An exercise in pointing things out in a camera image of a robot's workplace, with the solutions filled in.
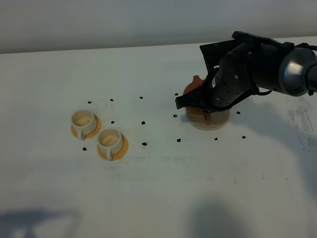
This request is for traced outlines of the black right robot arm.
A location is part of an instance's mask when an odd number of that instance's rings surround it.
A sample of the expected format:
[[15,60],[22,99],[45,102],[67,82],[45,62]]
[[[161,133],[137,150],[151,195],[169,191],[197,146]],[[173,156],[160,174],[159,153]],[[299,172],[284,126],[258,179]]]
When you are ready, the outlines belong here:
[[317,91],[316,46],[280,43],[235,31],[232,40],[202,45],[208,74],[200,86],[175,99],[180,108],[228,110],[272,91],[298,97]]

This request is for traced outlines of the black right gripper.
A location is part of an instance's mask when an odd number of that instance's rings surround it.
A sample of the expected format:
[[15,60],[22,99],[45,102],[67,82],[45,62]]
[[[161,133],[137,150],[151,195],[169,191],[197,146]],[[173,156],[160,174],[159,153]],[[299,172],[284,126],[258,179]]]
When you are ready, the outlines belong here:
[[248,67],[254,45],[235,40],[200,46],[208,75],[202,86],[176,97],[177,109],[190,114],[210,114],[228,110],[259,92]]

